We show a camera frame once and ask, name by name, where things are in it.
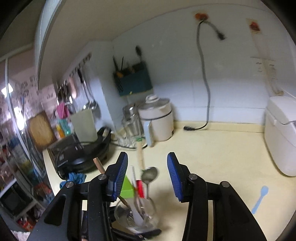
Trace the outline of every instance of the white wall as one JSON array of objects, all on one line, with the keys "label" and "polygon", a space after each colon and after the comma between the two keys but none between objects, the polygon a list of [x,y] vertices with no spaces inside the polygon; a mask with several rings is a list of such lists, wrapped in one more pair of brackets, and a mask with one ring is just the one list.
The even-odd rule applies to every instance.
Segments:
[{"label": "white wall", "polygon": [[264,123],[269,98],[265,76],[258,73],[258,51],[246,18],[256,19],[268,41],[281,85],[296,93],[295,67],[287,32],[277,17],[252,7],[213,4],[167,13],[123,33],[113,40],[115,56],[129,64],[139,59],[135,46],[142,48],[154,92],[168,97],[179,121],[204,121],[207,93],[202,80],[196,46],[194,13],[206,11],[210,21],[226,35],[219,41],[214,31],[202,25],[200,41],[211,89],[211,121]]},{"label": "white wall", "polygon": [[[120,127],[122,119],[122,107],[127,105],[125,98],[121,98],[116,90],[112,72],[113,65],[113,45],[111,42],[93,41],[89,42],[71,63],[64,74],[64,79],[81,62],[81,60],[91,52],[89,62],[84,66],[85,79],[89,85],[93,96],[98,103],[99,109],[94,112],[96,129],[102,126],[109,126],[112,129]],[[78,91],[77,98],[73,101],[77,110],[80,110],[87,102],[77,74],[73,76]]]}]

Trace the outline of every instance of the screw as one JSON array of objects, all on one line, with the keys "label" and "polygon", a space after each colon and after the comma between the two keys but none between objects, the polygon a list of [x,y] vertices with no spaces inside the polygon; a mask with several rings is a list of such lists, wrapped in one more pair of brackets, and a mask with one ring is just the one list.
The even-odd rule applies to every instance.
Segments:
[{"label": "screw", "polygon": [[195,180],[195,179],[197,179],[197,175],[196,174],[189,174],[189,176],[188,176],[191,180]]},{"label": "screw", "polygon": [[73,187],[74,186],[74,182],[67,182],[66,183],[66,187],[67,188],[71,188],[71,187]]},{"label": "screw", "polygon": [[221,184],[225,188],[228,188],[230,186],[229,182],[227,182],[227,181],[223,181]]},{"label": "screw", "polygon": [[99,180],[105,180],[107,178],[107,176],[105,175],[105,174],[100,174],[99,176],[98,176],[98,179]]}]

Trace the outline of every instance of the electrical outlet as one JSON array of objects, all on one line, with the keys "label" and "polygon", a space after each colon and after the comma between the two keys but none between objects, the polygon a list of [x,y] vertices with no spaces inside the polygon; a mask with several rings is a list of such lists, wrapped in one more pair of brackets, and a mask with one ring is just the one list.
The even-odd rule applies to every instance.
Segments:
[{"label": "electrical outlet", "polygon": [[268,68],[268,73],[270,74],[270,77],[274,80],[277,79],[276,76],[276,68],[275,68],[275,63],[272,60],[267,61],[267,68]]},{"label": "electrical outlet", "polygon": [[254,73],[254,76],[266,77],[266,71],[262,59],[251,57],[251,60],[253,62],[252,71]]},{"label": "electrical outlet", "polygon": [[206,13],[197,13],[194,15],[194,17],[199,20],[199,21],[202,21],[202,20],[207,20],[209,18],[209,15],[207,15]]}]

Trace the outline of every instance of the white electric kettle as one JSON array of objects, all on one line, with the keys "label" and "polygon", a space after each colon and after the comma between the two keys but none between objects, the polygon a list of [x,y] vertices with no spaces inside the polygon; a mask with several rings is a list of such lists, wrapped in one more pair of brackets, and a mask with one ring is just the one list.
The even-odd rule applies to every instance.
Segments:
[{"label": "white electric kettle", "polygon": [[138,106],[138,112],[148,146],[172,136],[174,119],[170,99],[161,99],[154,94],[148,95],[145,103]]}]

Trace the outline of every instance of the white rice cooker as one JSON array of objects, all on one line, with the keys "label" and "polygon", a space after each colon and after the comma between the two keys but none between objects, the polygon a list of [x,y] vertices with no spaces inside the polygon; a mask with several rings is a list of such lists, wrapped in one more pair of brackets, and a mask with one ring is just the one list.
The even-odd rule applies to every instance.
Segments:
[{"label": "white rice cooker", "polygon": [[296,99],[273,96],[266,108],[264,139],[280,171],[296,176]]},{"label": "white rice cooker", "polygon": [[154,142],[165,141],[173,135],[174,120],[170,99],[148,95],[145,103],[138,106],[138,112],[149,146],[153,146]]}]

